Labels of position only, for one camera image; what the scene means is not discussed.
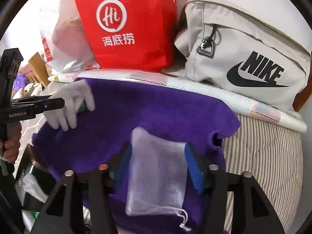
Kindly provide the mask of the person's left hand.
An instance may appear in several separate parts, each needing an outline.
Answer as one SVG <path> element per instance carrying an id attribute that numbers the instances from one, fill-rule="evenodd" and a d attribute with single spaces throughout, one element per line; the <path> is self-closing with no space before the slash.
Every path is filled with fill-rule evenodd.
<path id="1" fill-rule="evenodd" d="M 1 141 L 1 147 L 5 146 L 4 158 L 9 163 L 14 163 L 19 155 L 20 139 L 21 139 L 22 125 L 18 121 L 16 123 L 7 124 L 7 140 Z"/>

